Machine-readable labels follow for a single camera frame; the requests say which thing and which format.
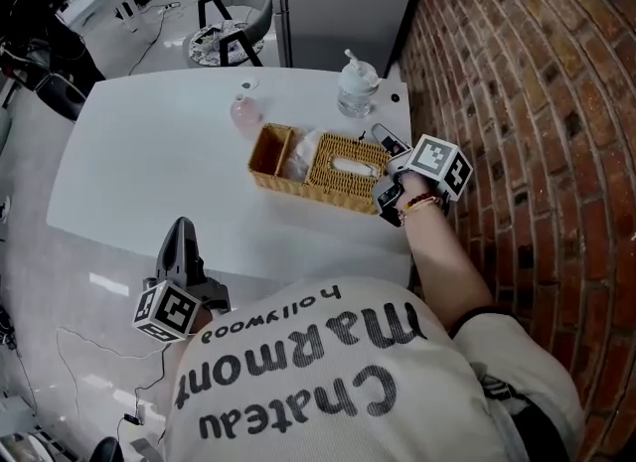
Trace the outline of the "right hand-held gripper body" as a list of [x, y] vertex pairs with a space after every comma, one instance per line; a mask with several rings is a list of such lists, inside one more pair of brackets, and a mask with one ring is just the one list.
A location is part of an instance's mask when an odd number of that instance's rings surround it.
[[398, 199], [404, 193], [404, 174], [416, 173], [432, 183], [429, 197], [447, 215], [450, 204], [460, 199], [473, 173], [472, 165], [455, 144], [424, 134], [414, 146], [408, 146], [410, 153], [390, 155], [384, 175], [372, 189], [378, 214], [395, 227], [404, 220], [403, 211], [398, 208]]

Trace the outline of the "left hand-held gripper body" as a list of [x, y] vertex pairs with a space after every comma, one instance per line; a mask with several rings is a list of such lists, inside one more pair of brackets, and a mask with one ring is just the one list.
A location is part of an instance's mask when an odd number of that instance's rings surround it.
[[222, 314], [231, 309], [227, 287], [198, 271], [146, 277], [142, 285], [131, 325], [163, 344], [186, 340], [202, 309]]

